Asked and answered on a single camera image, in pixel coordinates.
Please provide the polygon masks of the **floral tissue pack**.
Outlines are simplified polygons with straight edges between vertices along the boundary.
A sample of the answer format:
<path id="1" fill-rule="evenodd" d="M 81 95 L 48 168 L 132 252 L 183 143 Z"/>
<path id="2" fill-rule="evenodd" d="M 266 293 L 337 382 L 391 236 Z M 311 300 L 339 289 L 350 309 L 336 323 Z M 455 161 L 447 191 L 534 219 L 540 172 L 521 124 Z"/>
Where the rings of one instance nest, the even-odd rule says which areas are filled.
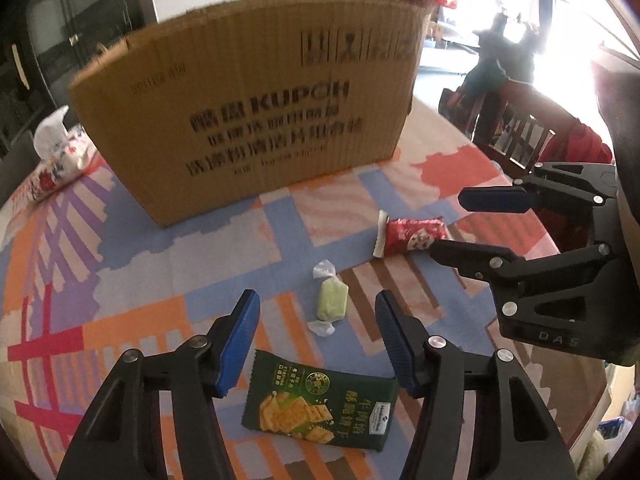
<path id="1" fill-rule="evenodd" d="M 34 149 L 40 162 L 26 179 L 26 196 L 41 202 L 60 188 L 81 177 L 89 168 L 96 146 L 81 124 L 67 129 L 64 105 L 43 119 L 34 135 Z"/>

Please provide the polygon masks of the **brown cardboard box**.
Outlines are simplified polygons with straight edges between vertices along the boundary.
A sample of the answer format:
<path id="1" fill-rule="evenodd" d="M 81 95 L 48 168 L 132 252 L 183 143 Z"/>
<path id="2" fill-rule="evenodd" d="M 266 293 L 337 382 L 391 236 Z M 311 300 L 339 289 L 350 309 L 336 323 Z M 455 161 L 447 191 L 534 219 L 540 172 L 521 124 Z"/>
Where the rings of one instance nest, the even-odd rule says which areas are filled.
<path id="1" fill-rule="evenodd" d="M 234 0 L 132 32 L 73 109 L 158 226 L 390 158 L 428 22 L 404 0 Z"/>

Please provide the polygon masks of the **red garment on chair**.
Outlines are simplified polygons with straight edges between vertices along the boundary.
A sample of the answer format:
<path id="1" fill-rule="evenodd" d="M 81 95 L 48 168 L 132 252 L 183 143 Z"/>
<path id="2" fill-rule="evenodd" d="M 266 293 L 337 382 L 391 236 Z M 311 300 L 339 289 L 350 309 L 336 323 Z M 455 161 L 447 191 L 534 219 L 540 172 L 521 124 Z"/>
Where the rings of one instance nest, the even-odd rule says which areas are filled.
<path id="1" fill-rule="evenodd" d="M 538 162 L 612 164 L 613 160 L 608 144 L 582 122 L 576 122 L 567 134 L 552 136 L 538 157 Z"/>

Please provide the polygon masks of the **green candy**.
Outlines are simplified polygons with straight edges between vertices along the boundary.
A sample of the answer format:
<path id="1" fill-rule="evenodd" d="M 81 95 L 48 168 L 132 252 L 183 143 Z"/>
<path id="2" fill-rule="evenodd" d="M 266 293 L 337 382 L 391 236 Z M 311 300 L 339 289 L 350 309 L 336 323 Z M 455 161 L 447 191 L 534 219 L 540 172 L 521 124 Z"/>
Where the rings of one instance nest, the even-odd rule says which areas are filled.
<path id="1" fill-rule="evenodd" d="M 334 264 L 322 260 L 314 266 L 312 275 L 320 280 L 316 319 L 307 323 L 308 330 L 319 337 L 329 337 L 335 324 L 346 316 L 349 288 L 337 275 Z"/>

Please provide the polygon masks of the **red snack packet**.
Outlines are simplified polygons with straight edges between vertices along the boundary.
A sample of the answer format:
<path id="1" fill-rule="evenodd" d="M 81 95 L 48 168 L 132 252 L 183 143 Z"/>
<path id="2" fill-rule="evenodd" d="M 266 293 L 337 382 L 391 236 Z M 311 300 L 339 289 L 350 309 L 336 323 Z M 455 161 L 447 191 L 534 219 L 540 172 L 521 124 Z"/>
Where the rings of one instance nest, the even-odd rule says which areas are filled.
<path id="1" fill-rule="evenodd" d="M 450 240 L 447 226 L 441 218 L 392 219 L 387 211 L 380 210 L 373 257 L 382 259 L 427 250 L 435 240 Z"/>

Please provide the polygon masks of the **red wooden chair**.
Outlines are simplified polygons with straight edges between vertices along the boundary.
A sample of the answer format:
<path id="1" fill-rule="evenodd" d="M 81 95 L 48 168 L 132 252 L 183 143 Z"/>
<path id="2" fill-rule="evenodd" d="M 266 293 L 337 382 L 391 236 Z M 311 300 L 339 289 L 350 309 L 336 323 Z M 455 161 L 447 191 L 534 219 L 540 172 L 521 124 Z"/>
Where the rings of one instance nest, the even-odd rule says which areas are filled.
<path id="1" fill-rule="evenodd" d="M 582 122 L 531 84 L 510 78 L 445 89 L 438 112 L 511 178 L 534 169 L 552 136 Z"/>

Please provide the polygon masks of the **colourful patterned tablecloth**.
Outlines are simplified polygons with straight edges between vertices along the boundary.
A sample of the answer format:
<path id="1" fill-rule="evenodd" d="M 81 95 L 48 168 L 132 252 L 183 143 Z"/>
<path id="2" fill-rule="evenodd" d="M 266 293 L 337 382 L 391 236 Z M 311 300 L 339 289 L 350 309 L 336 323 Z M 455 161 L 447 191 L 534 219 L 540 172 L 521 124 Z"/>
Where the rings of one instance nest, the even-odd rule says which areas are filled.
<path id="1" fill-rule="evenodd" d="M 603 365 L 501 337 L 487 286 L 427 255 L 372 255 L 378 212 L 441 218 L 459 240 L 527 258 L 555 247 L 534 214 L 470 214 L 462 188 L 506 179 L 445 119 L 414 104 L 397 151 L 380 162 L 241 200 L 167 229 L 154 224 L 102 159 L 38 204 L 16 193 L 1 211 L 1 422 L 30 469 L 58 472 L 82 414 L 129 348 L 170 351 L 208 330 L 242 291 L 262 312 L 256 347 L 309 365 L 387 376 L 373 312 L 401 307 L 462 349 L 510 350 L 574 454 L 608 406 Z M 308 330 L 331 261 L 348 285 L 329 337 Z"/>

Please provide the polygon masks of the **dark green cracker packet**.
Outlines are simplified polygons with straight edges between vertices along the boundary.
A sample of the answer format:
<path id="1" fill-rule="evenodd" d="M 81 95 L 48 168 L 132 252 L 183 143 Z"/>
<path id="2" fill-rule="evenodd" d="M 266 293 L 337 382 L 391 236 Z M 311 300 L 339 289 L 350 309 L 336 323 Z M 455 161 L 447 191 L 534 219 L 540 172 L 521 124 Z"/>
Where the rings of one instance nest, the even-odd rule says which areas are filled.
<path id="1" fill-rule="evenodd" d="M 393 378 L 324 370 L 258 350 L 242 425 L 315 444 L 380 452 L 398 390 Z"/>

